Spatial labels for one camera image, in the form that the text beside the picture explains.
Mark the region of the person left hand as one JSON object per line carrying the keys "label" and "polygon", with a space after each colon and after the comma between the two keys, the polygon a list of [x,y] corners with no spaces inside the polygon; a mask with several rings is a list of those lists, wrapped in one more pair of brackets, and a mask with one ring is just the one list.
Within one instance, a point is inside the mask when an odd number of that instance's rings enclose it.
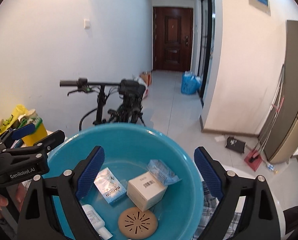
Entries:
{"label": "person left hand", "polygon": [[[19,183],[18,187],[17,187],[16,195],[15,195],[16,203],[17,203],[16,207],[18,208],[19,211],[21,211],[21,209],[22,209],[26,193],[27,193],[27,190],[24,187],[24,185],[22,183]],[[3,215],[1,214],[1,208],[7,207],[8,203],[9,203],[9,201],[7,200],[7,198],[3,197],[0,194],[0,219],[3,218]]]}

